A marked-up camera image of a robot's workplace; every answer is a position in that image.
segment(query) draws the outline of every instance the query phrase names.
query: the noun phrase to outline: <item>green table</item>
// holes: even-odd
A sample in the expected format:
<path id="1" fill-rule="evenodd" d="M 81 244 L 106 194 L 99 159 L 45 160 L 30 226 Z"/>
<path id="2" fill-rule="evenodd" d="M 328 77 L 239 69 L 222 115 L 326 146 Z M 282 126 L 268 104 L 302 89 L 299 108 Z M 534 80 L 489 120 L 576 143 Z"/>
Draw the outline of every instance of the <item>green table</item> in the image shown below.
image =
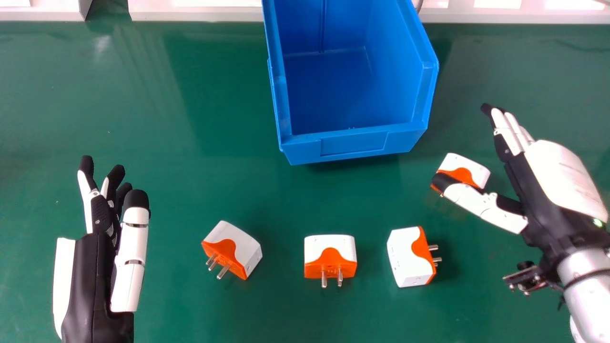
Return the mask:
<path id="1" fill-rule="evenodd" d="M 571 342 L 558 295 L 501 277 L 539 253 L 438 200 L 453 151 L 511 195 L 483 101 L 573 149 L 610 201 L 610 28 L 426 27 L 442 70 L 413 152 L 291 167 L 278 150 L 262 24 L 132 23 L 117 2 L 90 21 L 0 24 L 0 342 L 57 342 L 55 241 L 84 232 L 76 169 L 116 163 L 152 221 L 136 342 Z M 219 220 L 251 233 L 247 282 L 215 279 L 200 242 Z M 421 225 L 443 257 L 426 287 L 396 287 L 391 229 Z M 337 289 L 303 278 L 303 238 L 356 237 Z"/>

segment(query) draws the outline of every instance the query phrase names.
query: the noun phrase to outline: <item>robotic hand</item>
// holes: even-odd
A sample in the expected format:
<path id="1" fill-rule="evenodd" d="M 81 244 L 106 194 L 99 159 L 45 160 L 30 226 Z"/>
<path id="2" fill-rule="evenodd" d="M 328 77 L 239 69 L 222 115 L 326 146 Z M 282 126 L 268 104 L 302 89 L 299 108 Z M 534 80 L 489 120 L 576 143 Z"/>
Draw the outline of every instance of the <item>robotic hand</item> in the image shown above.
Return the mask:
<path id="1" fill-rule="evenodd" d="M 98 190 L 93 159 L 81 159 L 77 178 L 87 234 L 57 239 L 55 257 L 53 316 L 62 342 L 134 341 L 150 211 L 146 192 L 129 183 L 119 187 L 124 176 L 124 167 L 115 166 Z"/>
<path id="2" fill-rule="evenodd" d="M 504 277 L 526 296 L 550 286 L 563 293 L 576 342 L 610 342 L 610 234 L 608 211 L 577 155 L 534 140 L 513 114 L 483 104 L 500 161 L 519 201 L 484 190 L 490 172 L 448 154 L 432 188 L 483 220 L 520 234 L 542 250 L 539 265 L 525 261 Z"/>

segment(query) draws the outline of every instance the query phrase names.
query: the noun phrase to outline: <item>blue plastic bin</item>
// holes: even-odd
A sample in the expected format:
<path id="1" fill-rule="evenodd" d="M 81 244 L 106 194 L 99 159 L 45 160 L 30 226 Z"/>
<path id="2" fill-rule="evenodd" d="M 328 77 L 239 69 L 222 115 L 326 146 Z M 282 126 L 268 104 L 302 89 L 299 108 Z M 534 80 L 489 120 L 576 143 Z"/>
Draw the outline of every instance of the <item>blue plastic bin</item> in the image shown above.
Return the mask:
<path id="1" fill-rule="evenodd" d="M 292 165 L 410 151 L 439 61 L 410 0 L 262 0 L 279 149 Z"/>

